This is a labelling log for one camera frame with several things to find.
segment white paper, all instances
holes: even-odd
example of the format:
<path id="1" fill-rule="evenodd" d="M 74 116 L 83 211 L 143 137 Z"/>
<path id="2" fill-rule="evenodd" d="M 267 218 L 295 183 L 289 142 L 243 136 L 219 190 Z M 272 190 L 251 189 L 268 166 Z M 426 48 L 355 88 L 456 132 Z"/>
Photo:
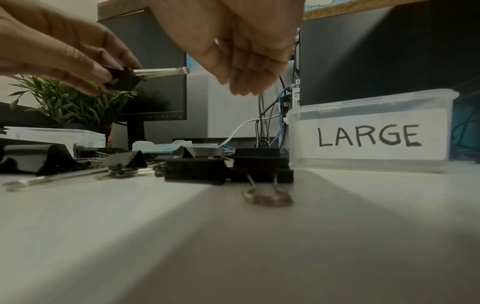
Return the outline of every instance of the white paper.
<path id="1" fill-rule="evenodd" d="M 380 132 L 387 126 L 384 143 Z M 448 127 L 445 109 L 303 120 L 295 128 L 295 144 L 300 157 L 309 159 L 445 160 Z M 367 135 L 357 138 L 357 128 L 359 135 L 374 128 L 375 144 Z M 320 146 L 319 132 L 321 144 L 331 146 Z"/>

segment plant pot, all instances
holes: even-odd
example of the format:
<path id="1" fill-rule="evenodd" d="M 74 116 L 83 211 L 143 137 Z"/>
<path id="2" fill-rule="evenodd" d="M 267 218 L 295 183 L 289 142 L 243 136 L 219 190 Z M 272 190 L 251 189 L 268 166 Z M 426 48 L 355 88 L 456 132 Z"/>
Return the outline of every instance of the plant pot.
<path id="1" fill-rule="evenodd" d="M 99 126 L 99 125 L 87 125 L 87 124 L 72 124 L 72 123 L 59 123 L 59 129 L 70 129 L 70 130 L 86 130 L 97 132 L 100 134 L 105 134 L 106 141 L 108 141 L 110 137 L 110 132 L 112 131 L 112 127 L 108 126 Z"/>

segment clear plastic box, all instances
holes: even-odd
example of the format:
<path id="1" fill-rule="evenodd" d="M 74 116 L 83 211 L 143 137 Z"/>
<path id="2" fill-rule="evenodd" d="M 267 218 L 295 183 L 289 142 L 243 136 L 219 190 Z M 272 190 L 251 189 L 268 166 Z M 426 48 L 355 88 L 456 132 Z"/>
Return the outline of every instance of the clear plastic box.
<path id="1" fill-rule="evenodd" d="M 64 144 L 72 156 L 75 143 L 88 148 L 104 148 L 106 146 L 105 134 L 86 130 L 5 127 L 5 133 L 6 135 L 2 135 L 2 137 Z"/>
<path id="2" fill-rule="evenodd" d="M 441 171 L 449 157 L 453 100 L 458 96 L 459 93 L 455 91 L 442 89 L 303 106 L 290 110 L 286 119 L 289 125 L 290 161 L 294 167 Z M 441 120 L 431 120 L 433 123 L 430 124 L 428 117 L 431 117 L 433 114 Z M 408 146 L 406 148 L 402 146 L 403 150 L 395 150 L 395 153 L 390 153 L 389 150 L 385 149 L 391 149 L 391 147 L 380 147 L 385 142 L 384 137 L 382 137 L 382 142 L 378 138 L 372 138 L 370 142 L 371 137 L 364 136 L 361 139 L 357 137 L 360 133 L 357 128 L 368 128 L 368 126 L 352 127 L 355 121 L 359 121 L 359 119 L 368 122 L 384 120 L 385 117 L 388 118 L 389 116 L 394 118 L 406 117 L 407 119 L 416 117 L 417 121 L 423 120 L 422 130 L 427 130 L 427 133 L 423 134 L 423 138 L 428 140 L 427 142 L 431 146 L 435 147 L 431 154 L 426 150 L 426 147 L 422 147 L 423 155 L 411 156 L 413 149 Z M 336 128 L 337 125 L 345 125 L 345 130 L 338 130 L 335 140 L 330 138 L 329 145 L 331 145 L 331 149 L 329 150 L 330 147 L 325 147 L 322 142 L 321 128 L 318 127 L 318 134 L 314 133 L 316 130 L 312 130 L 317 125 L 322 125 L 330 135 L 332 132 L 335 132 L 332 130 L 343 129 L 341 127 Z M 355 131 L 355 134 L 349 135 L 350 139 L 346 139 L 347 135 L 345 133 L 352 132 L 352 130 Z M 342 135 L 341 144 L 338 139 L 339 134 Z M 383 134 L 389 134 L 390 137 L 394 137 L 396 133 L 391 131 Z M 365 143 L 363 146 L 377 144 L 376 147 L 380 147 L 383 150 L 381 150 L 381 153 L 377 153 L 376 150 L 371 150 L 373 149 L 371 146 L 361 148 L 362 141 Z"/>

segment wooden trim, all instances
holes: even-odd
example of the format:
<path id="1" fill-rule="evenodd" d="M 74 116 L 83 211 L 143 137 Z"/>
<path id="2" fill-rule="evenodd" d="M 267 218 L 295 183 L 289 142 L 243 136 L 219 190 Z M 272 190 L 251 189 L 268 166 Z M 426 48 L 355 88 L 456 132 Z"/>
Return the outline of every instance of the wooden trim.
<path id="1" fill-rule="evenodd" d="M 353 0 L 351 2 L 340 3 L 327 6 L 316 10 L 311 10 L 303 14 L 303 21 L 325 18 L 336 15 L 357 13 L 381 8 L 393 7 L 401 4 L 420 2 L 425 0 Z"/>
<path id="2" fill-rule="evenodd" d="M 105 0 L 97 5 L 98 21 L 144 10 L 147 0 Z"/>

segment hand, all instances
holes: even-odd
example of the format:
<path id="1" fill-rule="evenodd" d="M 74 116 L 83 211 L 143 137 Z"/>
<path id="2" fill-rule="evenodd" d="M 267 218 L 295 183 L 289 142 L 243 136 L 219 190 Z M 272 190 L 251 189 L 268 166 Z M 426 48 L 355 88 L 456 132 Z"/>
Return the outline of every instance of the hand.
<path id="1" fill-rule="evenodd" d="M 0 75 L 47 76 L 97 95 L 92 82 L 112 75 L 102 66 L 141 65 L 104 26 L 65 16 L 28 0 L 0 0 Z"/>
<path id="2" fill-rule="evenodd" d="M 292 54 L 304 0 L 148 0 L 165 32 L 233 94 L 271 86 Z"/>

